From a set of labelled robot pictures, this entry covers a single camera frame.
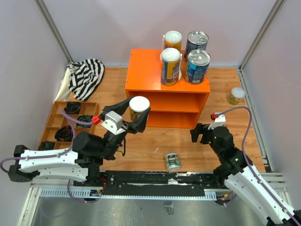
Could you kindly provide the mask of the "tall colourful can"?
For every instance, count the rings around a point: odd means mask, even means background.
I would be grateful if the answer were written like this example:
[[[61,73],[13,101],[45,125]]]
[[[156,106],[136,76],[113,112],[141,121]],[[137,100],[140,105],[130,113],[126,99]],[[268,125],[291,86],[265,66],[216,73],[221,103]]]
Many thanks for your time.
[[[166,48],[161,53],[161,84],[173,86],[181,78],[182,54],[175,48]]]

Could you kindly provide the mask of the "blue soup can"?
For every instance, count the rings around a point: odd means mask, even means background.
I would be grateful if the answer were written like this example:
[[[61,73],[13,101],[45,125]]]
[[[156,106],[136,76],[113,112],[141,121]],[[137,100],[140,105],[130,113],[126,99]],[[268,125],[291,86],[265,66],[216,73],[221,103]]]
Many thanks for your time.
[[[187,56],[185,80],[190,84],[201,84],[205,79],[210,61],[211,57],[205,50],[192,50]]]

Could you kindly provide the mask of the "white lid yellow jar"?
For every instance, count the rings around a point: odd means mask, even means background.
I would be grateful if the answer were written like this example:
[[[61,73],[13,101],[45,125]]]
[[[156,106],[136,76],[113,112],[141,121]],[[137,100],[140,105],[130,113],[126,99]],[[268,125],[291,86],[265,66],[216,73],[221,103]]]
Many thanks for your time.
[[[228,103],[231,105],[238,105],[240,100],[245,96],[245,91],[240,87],[234,87],[228,96]]]

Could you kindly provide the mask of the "tall yellow purple can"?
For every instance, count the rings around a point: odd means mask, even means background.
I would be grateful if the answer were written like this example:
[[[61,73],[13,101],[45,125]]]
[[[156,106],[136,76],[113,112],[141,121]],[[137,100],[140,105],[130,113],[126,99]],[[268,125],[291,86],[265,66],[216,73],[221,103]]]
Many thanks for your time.
[[[162,50],[167,48],[175,48],[179,52],[182,46],[182,34],[178,31],[168,31],[163,35],[163,47]]]

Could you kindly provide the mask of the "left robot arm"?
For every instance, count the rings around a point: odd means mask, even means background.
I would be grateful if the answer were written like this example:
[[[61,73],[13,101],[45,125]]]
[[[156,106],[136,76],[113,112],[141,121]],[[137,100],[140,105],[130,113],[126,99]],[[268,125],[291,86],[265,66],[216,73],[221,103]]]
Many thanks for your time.
[[[37,151],[24,145],[15,147],[14,164],[5,172],[13,182],[31,182],[34,178],[69,179],[96,186],[102,181],[103,161],[115,160],[119,147],[126,147],[126,135],[144,132],[151,111],[147,107],[135,120],[127,122],[122,115],[133,97],[115,105],[105,106],[89,125],[101,124],[107,131],[103,137],[82,131],[73,133],[67,149]]]

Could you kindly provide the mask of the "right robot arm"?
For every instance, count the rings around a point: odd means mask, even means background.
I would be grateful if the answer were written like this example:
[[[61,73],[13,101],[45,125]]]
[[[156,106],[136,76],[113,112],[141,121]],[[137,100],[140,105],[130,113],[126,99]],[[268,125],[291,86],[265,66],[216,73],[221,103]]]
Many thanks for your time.
[[[190,130],[192,142],[210,145],[220,161],[213,173],[218,188],[227,187],[242,199],[265,226],[299,226],[301,212],[295,210],[264,180],[246,154],[235,147],[225,126],[211,129],[197,124]]]

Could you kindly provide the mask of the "orange noodle cup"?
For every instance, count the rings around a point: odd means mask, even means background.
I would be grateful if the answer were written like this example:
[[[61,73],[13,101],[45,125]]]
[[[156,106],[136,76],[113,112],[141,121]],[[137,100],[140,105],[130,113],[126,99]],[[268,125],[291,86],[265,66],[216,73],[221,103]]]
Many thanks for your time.
[[[131,120],[135,120],[150,107],[150,101],[143,96],[135,96],[129,102]]]

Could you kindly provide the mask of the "dark blue food can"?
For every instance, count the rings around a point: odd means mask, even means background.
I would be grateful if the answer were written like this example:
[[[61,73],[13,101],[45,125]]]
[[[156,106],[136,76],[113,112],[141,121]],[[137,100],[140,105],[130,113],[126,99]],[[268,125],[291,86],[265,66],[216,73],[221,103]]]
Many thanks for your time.
[[[185,61],[187,60],[188,54],[195,49],[206,50],[209,36],[202,31],[192,31],[188,34],[186,49],[184,54]]]

